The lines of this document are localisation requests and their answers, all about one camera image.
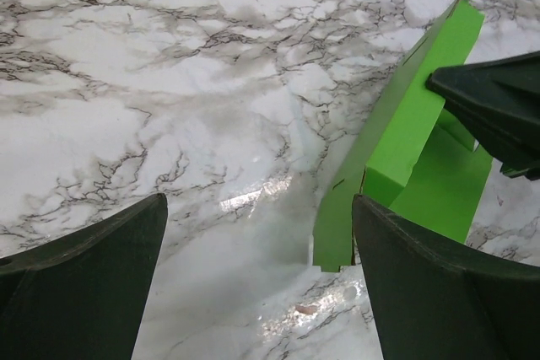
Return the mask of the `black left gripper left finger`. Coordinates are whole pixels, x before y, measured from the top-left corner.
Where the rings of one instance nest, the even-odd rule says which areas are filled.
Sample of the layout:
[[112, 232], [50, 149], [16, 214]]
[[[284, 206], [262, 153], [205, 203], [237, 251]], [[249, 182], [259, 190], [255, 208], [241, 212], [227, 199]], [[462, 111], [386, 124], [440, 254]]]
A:
[[148, 196], [59, 239], [1, 259], [3, 359], [129, 359], [168, 204]]

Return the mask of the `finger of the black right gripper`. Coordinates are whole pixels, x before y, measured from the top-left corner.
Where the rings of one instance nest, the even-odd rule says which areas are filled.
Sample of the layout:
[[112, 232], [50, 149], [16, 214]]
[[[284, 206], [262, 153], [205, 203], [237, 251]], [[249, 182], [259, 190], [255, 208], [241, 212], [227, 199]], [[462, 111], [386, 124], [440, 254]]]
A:
[[539, 53], [440, 67], [426, 88], [445, 99], [509, 177], [539, 179]]

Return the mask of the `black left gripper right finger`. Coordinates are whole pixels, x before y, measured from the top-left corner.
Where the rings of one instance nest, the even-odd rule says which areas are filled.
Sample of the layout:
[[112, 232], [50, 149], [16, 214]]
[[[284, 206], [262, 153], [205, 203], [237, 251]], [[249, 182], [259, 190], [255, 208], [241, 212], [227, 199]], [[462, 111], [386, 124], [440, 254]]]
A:
[[539, 269], [474, 250], [368, 196], [352, 222], [385, 359], [537, 359]]

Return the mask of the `green paper box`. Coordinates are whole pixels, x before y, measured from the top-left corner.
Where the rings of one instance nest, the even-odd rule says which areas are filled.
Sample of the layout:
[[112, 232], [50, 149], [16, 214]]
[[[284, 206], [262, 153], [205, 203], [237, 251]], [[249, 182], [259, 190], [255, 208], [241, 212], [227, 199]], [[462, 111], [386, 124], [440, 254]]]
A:
[[351, 264], [357, 193], [447, 238], [466, 240], [492, 159], [425, 84], [437, 68], [466, 61], [482, 25], [471, 0], [455, 0], [397, 64], [321, 200], [314, 266], [337, 272]]

